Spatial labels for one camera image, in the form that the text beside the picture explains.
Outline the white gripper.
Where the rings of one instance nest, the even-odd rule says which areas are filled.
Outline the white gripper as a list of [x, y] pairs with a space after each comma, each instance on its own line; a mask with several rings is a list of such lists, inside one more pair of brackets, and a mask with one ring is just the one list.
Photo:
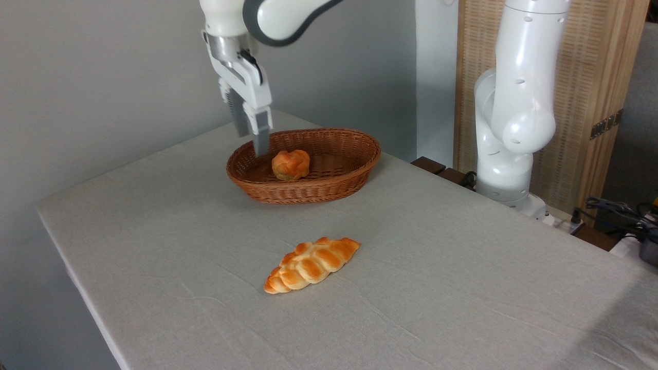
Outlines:
[[254, 154], [257, 157], [268, 154], [273, 121], [266, 73], [248, 50], [237, 51], [232, 59], [211, 50], [208, 54], [219, 75], [222, 99], [230, 109], [237, 135], [252, 134]]

